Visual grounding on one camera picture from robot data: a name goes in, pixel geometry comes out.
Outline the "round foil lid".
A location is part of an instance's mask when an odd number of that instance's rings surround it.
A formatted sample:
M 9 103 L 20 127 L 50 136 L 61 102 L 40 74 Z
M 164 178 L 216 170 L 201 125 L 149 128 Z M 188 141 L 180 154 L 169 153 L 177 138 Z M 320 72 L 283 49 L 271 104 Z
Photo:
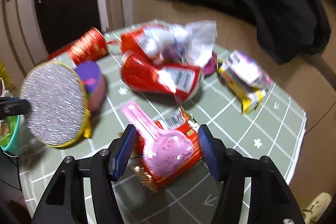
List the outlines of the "round foil lid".
M 26 124 L 41 143 L 67 147 L 92 136 L 86 90 L 70 67 L 54 61 L 38 65 L 24 79 L 20 97 L 30 103 Z

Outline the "red snack wrapper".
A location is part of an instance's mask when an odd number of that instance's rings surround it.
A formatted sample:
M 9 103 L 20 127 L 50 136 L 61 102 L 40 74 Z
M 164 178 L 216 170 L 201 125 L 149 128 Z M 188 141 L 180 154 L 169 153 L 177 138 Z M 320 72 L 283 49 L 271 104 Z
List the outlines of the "red snack wrapper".
M 141 135 L 137 136 L 133 152 L 139 159 L 131 168 L 143 186 L 157 192 L 191 169 L 202 159 L 203 153 L 198 142 L 199 124 L 182 106 L 174 115 L 154 123 L 165 131 L 179 131 L 188 140 L 182 141 L 175 134 L 162 138 L 159 151 L 152 160 L 154 165 L 149 166 L 142 159 L 145 141 Z

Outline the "green checked tablecloth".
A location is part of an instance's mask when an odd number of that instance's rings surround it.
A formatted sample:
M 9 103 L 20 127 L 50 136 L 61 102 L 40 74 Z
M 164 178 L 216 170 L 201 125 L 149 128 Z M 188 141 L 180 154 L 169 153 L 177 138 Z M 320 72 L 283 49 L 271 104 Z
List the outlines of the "green checked tablecloth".
M 98 65 L 107 80 L 107 92 L 100 111 L 91 116 L 92 136 L 76 145 L 57 149 L 28 138 L 20 149 L 19 176 L 25 203 L 34 214 L 41 196 L 65 156 L 76 159 L 93 156 L 118 137 L 128 121 L 122 107 L 135 102 L 164 128 L 183 130 L 195 136 L 205 124 L 214 137 L 245 157 L 267 155 L 286 182 L 290 182 L 298 162 L 307 115 L 297 102 L 277 84 L 260 106 L 244 115 L 238 98 L 216 74 L 207 77 L 198 93 L 182 106 L 170 97 L 139 94 L 122 81 L 121 35 L 138 30 L 133 25 L 106 33 L 109 55 Z M 125 174 L 113 184 L 117 203 L 126 223 L 210 223 L 222 186 L 210 175 L 206 163 L 198 161 L 170 184 L 154 192 L 138 176 L 137 159 L 129 162 Z

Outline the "silver pink snack wrapper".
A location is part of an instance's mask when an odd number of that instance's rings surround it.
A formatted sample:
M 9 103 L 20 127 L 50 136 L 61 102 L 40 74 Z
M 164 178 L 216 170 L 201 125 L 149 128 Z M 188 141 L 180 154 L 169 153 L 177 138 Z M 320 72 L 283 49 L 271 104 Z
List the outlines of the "silver pink snack wrapper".
M 226 64 L 235 76 L 252 88 L 268 90 L 273 85 L 268 73 L 256 61 L 238 50 L 231 52 Z

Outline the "white tissue paper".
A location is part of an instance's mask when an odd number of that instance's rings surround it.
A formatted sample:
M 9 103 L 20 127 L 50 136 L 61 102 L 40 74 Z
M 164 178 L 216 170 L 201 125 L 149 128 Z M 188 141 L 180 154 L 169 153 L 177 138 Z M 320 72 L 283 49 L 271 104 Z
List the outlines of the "white tissue paper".
M 204 68 L 213 56 L 217 36 L 217 23 L 201 20 L 184 26 L 146 27 L 135 41 L 156 63 L 180 59 L 185 64 Z

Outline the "green trash bin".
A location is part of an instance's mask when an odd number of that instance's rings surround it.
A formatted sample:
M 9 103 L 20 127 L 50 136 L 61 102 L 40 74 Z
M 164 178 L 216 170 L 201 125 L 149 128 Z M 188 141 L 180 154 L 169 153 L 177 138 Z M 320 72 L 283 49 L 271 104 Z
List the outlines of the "green trash bin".
M 10 156 L 19 156 L 20 115 L 1 120 L 1 149 Z

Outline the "red drink can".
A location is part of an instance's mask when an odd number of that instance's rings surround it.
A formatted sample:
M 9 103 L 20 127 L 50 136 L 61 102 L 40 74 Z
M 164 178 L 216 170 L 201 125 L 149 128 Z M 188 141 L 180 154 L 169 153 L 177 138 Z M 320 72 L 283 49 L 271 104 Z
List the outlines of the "red drink can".
M 92 27 L 80 39 L 60 48 L 48 55 L 48 60 L 66 53 L 75 65 L 86 61 L 97 61 L 108 54 L 108 44 L 102 33 L 95 27 Z

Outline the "red plastic bag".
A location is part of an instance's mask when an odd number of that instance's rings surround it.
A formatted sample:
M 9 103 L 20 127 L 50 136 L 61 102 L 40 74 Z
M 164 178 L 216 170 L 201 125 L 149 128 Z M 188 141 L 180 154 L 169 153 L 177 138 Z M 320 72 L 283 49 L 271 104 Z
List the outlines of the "red plastic bag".
M 191 98 L 204 78 L 203 69 L 172 53 L 178 40 L 163 25 L 145 25 L 121 35 L 121 78 L 131 90 L 174 97 L 182 103 Z

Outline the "yellow candy bar wrapper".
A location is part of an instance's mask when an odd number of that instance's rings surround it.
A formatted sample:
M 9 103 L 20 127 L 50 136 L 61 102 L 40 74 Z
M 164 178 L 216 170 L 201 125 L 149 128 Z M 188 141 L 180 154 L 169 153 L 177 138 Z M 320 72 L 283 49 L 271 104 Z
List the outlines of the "yellow candy bar wrapper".
M 218 74 L 240 100 L 242 114 L 249 114 L 260 106 L 266 96 L 266 89 L 258 89 L 245 84 L 233 73 L 225 61 L 218 63 Z

